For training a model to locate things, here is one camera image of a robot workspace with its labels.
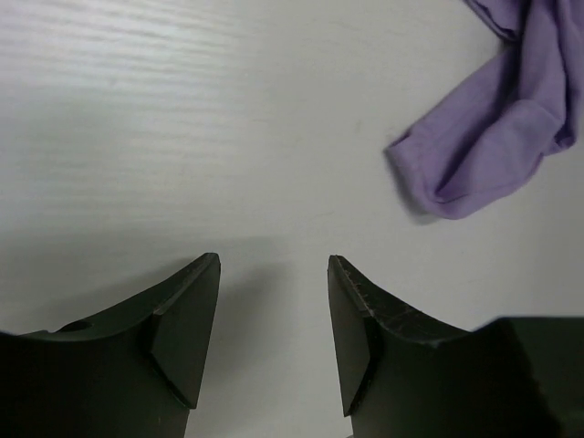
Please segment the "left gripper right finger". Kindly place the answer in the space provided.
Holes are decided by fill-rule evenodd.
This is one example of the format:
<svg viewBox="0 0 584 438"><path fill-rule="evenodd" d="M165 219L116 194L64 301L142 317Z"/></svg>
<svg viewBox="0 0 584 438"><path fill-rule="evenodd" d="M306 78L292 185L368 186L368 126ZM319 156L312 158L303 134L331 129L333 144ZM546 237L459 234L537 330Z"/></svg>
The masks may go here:
<svg viewBox="0 0 584 438"><path fill-rule="evenodd" d="M583 320L503 317L466 331L328 261L343 413L356 437L580 437Z"/></svg>

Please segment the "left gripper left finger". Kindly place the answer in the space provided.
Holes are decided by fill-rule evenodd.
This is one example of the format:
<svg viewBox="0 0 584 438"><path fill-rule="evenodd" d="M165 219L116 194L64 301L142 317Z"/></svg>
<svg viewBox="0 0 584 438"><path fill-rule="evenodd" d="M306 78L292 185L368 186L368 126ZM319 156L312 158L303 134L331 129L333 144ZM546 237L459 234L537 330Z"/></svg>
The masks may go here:
<svg viewBox="0 0 584 438"><path fill-rule="evenodd" d="M221 275L201 255L54 331L1 337L4 437L182 437L203 381Z"/></svg>

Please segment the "purple t shirt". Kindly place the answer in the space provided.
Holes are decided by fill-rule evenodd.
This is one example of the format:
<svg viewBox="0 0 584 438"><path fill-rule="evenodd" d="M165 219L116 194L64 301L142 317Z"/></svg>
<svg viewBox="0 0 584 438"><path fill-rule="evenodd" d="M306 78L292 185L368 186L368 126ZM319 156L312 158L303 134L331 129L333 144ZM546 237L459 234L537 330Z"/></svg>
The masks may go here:
<svg viewBox="0 0 584 438"><path fill-rule="evenodd" d="M422 211L459 220L573 146L583 111L580 1L472 1L503 49L386 151Z"/></svg>

